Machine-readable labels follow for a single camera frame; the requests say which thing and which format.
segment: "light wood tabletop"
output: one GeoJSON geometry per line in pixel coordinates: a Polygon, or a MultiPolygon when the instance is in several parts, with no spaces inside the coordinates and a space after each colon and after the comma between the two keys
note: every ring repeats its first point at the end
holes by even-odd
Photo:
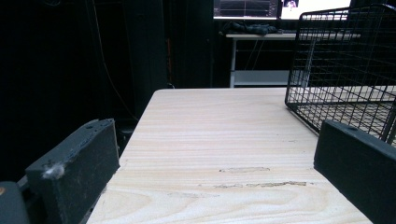
{"type": "Polygon", "coordinates": [[[285,94],[155,92],[89,223],[370,223],[313,168],[285,94]]]}

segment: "monitor screen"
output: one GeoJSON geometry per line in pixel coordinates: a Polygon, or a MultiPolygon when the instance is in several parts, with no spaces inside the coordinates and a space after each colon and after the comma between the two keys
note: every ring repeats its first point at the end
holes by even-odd
{"type": "Polygon", "coordinates": [[[220,20],[276,20],[279,0],[214,0],[220,20]]]}
{"type": "Polygon", "coordinates": [[[350,0],[281,0],[282,20],[298,20],[300,15],[308,11],[349,7],[350,0]]]}

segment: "white desk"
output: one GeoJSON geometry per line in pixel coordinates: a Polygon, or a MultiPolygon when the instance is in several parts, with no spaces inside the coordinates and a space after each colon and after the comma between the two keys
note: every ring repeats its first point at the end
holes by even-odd
{"type": "Polygon", "coordinates": [[[370,223],[314,170],[285,91],[157,91],[89,223],[370,223]]]}
{"type": "Polygon", "coordinates": [[[296,34],[269,35],[226,35],[233,39],[233,56],[231,61],[230,88],[235,85],[284,85],[288,84],[289,70],[235,70],[237,41],[239,40],[288,40],[294,41],[296,34]]]}

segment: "desk leg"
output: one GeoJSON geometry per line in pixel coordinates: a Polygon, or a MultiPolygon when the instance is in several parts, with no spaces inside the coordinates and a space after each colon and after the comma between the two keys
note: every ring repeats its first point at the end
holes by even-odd
{"type": "Polygon", "coordinates": [[[235,57],[236,57],[236,40],[233,39],[233,57],[231,58],[230,88],[233,88],[235,83],[235,57]]]}

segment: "black wire basket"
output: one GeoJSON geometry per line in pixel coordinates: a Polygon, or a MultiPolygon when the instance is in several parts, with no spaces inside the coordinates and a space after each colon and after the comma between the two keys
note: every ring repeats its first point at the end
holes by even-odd
{"type": "Polygon", "coordinates": [[[319,132],[325,119],[396,146],[396,10],[307,12],[299,20],[286,105],[319,132]]]}

